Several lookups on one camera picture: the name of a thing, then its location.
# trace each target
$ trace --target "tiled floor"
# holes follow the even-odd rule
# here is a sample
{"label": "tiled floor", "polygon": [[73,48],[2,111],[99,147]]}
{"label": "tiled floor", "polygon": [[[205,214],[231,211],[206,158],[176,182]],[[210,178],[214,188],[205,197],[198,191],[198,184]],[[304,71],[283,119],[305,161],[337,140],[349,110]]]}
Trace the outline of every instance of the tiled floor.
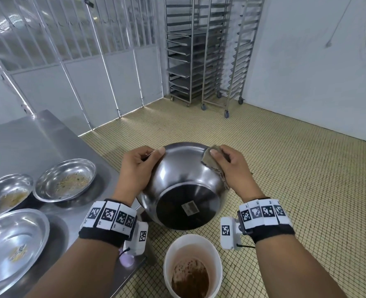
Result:
{"label": "tiled floor", "polygon": [[[187,108],[162,99],[83,139],[117,170],[123,153],[140,145],[194,141],[240,150],[265,194],[289,212],[300,242],[349,297],[366,297],[366,142],[233,103],[225,119],[219,108],[202,111],[199,105]],[[230,192],[221,215],[235,216],[239,203]],[[267,297],[255,251],[221,249],[218,217],[192,233],[205,236],[220,253],[224,279],[219,297]],[[181,234],[151,223],[158,263],[142,268],[117,297],[169,297],[163,258]]]}

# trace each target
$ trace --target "hand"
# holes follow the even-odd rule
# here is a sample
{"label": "hand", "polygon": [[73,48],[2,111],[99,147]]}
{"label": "hand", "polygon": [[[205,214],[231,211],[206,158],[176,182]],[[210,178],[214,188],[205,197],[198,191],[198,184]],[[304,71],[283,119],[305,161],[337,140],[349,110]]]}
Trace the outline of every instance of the hand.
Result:
{"label": "hand", "polygon": [[212,157],[224,171],[227,184],[244,201],[244,203],[265,197],[260,187],[250,173],[244,155],[227,145],[221,145],[221,150],[230,157],[228,162],[217,150],[210,151]]}
{"label": "hand", "polygon": [[[142,159],[149,154],[148,159],[143,161]],[[154,150],[148,146],[126,152],[112,199],[131,206],[136,196],[147,186],[151,171],[164,154],[165,147]]]}

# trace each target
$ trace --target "steel countertop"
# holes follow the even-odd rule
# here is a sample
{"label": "steel countertop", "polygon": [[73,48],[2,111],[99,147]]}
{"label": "steel countertop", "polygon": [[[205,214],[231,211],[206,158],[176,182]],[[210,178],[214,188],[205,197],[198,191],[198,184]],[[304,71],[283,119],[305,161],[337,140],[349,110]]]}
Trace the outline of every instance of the steel countertop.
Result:
{"label": "steel countertop", "polygon": [[[31,289],[76,240],[93,201],[113,194],[118,172],[48,110],[0,125],[0,177],[24,173],[36,181],[51,166],[74,158],[88,159],[96,165],[94,183],[75,200],[42,203],[31,197],[31,207],[44,212],[50,220],[50,237],[36,264],[1,297],[22,297]],[[132,207],[139,206],[135,200]],[[144,255],[136,256],[129,269],[117,261],[110,295],[118,292],[145,261]]]}

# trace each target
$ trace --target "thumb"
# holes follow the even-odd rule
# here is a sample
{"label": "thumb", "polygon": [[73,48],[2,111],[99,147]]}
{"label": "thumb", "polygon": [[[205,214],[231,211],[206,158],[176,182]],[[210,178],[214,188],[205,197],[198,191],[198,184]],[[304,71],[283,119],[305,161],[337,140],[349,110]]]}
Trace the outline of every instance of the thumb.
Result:
{"label": "thumb", "polygon": [[154,166],[157,164],[158,160],[165,154],[165,147],[160,147],[159,149],[154,150],[148,159],[143,162],[143,166],[152,170]]}
{"label": "thumb", "polygon": [[226,160],[226,158],[215,149],[211,149],[210,154],[225,172],[230,165],[230,163]]}

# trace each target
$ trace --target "white bucket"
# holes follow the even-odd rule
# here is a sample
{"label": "white bucket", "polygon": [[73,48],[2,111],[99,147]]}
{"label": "white bucket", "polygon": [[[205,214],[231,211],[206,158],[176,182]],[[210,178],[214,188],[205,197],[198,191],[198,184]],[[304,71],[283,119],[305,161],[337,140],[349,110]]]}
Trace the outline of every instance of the white bucket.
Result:
{"label": "white bucket", "polygon": [[166,252],[163,262],[163,276],[166,287],[174,298],[180,298],[172,289],[172,275],[178,262],[194,258],[203,263],[209,276],[209,289],[206,298],[214,298],[223,279],[223,266],[214,245],[205,237],[186,234],[176,239]]}

